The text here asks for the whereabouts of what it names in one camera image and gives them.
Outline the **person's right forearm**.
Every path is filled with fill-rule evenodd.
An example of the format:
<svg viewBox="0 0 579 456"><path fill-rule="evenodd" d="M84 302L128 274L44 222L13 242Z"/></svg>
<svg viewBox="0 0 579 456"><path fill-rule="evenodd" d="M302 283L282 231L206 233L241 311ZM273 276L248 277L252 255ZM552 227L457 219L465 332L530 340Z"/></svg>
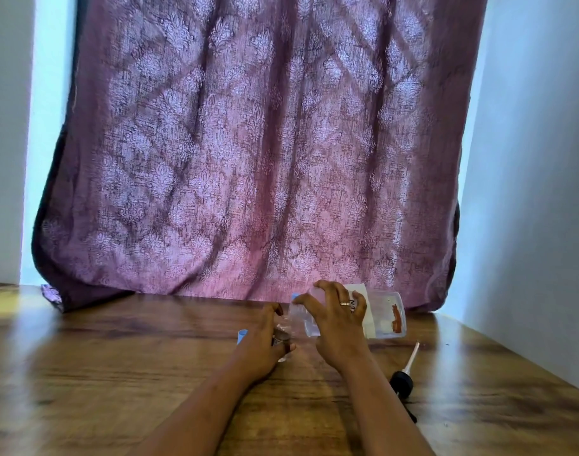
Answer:
<svg viewBox="0 0 579 456"><path fill-rule="evenodd" d="M373 356L334 364L346 383L365 456L436 456Z"/></svg>

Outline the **large clear plastic bottle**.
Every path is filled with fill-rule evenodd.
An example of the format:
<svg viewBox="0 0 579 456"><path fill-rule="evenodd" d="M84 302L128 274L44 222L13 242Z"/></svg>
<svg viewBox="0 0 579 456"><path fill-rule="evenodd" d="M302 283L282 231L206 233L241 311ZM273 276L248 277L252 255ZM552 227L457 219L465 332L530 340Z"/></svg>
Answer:
<svg viewBox="0 0 579 456"><path fill-rule="evenodd" d="M367 311L362 327L367 339L393 339L406 335L406 313L398 292L368 289L364 283L345 284L345 288L350 297L357 291L366 300ZM289 305L292 327L301 328L293 323L293 305ZM318 328L302 329L308 337L320 336Z"/></svg>

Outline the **small clear glass bottle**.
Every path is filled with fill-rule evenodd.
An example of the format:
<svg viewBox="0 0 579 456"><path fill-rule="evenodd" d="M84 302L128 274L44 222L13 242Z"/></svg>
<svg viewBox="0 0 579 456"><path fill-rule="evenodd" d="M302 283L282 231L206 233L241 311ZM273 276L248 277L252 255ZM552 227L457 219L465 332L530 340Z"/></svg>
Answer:
<svg viewBox="0 0 579 456"><path fill-rule="evenodd" d="M293 343L293 327L288 314L278 316L273 329L271 345L273 346L281 343ZM290 358L290 356L291 353L286 356L285 360L277 360L277 362L285 362Z"/></svg>

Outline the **person's left hand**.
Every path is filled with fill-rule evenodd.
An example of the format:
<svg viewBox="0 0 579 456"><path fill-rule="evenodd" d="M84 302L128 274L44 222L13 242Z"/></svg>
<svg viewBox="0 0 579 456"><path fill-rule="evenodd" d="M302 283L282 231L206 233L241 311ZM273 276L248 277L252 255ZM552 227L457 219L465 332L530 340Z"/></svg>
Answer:
<svg viewBox="0 0 579 456"><path fill-rule="evenodd" d="M248 329L248 334L237 345L232 355L232 364L238 369L242 383L252 385L268 376L277 365L271 358L271 342L275 327L275 316L283 315L279 303L263 307L258 322Z"/></svg>

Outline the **person's left forearm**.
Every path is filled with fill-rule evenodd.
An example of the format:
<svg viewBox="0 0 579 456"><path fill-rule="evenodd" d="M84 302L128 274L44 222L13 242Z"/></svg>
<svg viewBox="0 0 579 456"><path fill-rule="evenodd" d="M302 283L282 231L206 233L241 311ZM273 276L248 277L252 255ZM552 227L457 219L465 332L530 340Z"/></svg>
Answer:
<svg viewBox="0 0 579 456"><path fill-rule="evenodd" d="M234 363L221 368L127 456L214 456L241 398L268 374Z"/></svg>

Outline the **purple patterned curtain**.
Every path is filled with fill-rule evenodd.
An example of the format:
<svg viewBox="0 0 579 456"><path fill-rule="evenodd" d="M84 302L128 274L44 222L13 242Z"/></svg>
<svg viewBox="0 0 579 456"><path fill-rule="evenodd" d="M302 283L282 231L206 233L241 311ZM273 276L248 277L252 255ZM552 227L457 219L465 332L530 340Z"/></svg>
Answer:
<svg viewBox="0 0 579 456"><path fill-rule="evenodd" d="M443 306L488 0L86 0L35 219L44 298Z"/></svg>

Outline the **person's right hand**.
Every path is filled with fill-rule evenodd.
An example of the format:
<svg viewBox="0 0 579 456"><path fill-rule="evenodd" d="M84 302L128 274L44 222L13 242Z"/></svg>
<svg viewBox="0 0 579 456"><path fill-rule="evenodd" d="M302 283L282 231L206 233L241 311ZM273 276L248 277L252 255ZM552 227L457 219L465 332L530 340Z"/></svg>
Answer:
<svg viewBox="0 0 579 456"><path fill-rule="evenodd" d="M364 297L357 291L350 297L338 282L319 280L314 287L324 292L323 303L305 293L293 304L304 305L317 322L317 351L342 376L370 369L372 355L362 328L367 311Z"/></svg>

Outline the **black pump dispenser white tube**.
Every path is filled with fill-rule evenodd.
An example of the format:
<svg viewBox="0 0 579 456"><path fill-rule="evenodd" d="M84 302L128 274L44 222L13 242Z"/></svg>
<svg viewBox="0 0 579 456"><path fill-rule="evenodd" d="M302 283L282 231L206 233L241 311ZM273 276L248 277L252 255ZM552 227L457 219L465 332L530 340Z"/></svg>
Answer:
<svg viewBox="0 0 579 456"><path fill-rule="evenodd" d="M407 403L407 399L409 398L411 392L414 389L414 381L410 375L410 369L414 363L414 360L415 360L415 357L416 357L417 352L419 350L419 347L420 347L420 343L416 342L414 349L412 350L412 353L411 353L409 359L407 360L407 363L404 366L404 368L399 370L399 371L394 372L394 374L392 374L392 377L389 380L390 386L392 387L393 391L395 392L395 394L397 395L397 397L401 401L401 403L402 403L405 411L409 415L410 419L415 424L417 423L417 418L407 408L406 403Z"/></svg>

